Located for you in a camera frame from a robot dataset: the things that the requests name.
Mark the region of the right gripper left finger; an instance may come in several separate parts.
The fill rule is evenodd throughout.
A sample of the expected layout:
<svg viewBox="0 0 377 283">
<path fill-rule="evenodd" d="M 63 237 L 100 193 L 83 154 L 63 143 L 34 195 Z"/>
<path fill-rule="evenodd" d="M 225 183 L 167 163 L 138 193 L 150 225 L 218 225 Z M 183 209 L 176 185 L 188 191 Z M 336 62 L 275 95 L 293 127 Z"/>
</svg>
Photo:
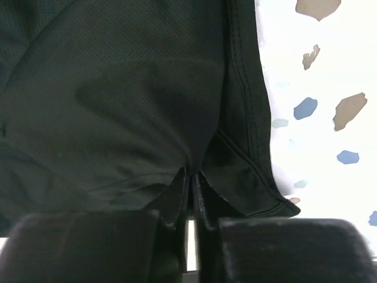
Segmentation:
<svg viewBox="0 0 377 283">
<path fill-rule="evenodd" d="M 1 252 L 1 281 L 181 282 L 188 190 L 180 169 L 140 210 L 28 215 Z"/>
</svg>

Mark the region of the black t-shirt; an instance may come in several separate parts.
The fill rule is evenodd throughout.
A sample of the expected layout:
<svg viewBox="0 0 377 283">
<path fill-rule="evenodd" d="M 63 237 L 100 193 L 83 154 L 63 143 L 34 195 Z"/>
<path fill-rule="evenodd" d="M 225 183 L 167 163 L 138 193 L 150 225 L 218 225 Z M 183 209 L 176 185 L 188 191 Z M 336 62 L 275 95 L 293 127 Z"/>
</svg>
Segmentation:
<svg viewBox="0 0 377 283">
<path fill-rule="evenodd" d="M 182 168 L 243 216 L 295 216 L 270 124 L 253 1 L 1 2 L 1 236 L 143 208 Z"/>
</svg>

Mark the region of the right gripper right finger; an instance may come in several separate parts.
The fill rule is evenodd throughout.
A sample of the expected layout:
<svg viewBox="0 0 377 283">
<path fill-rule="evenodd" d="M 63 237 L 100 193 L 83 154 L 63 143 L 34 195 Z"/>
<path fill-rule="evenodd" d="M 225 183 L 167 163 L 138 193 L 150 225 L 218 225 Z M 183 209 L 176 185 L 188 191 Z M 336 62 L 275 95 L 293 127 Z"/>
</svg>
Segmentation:
<svg viewBox="0 0 377 283">
<path fill-rule="evenodd" d="M 375 282 L 360 233 L 341 219 L 245 218 L 193 180 L 200 282 Z"/>
</svg>

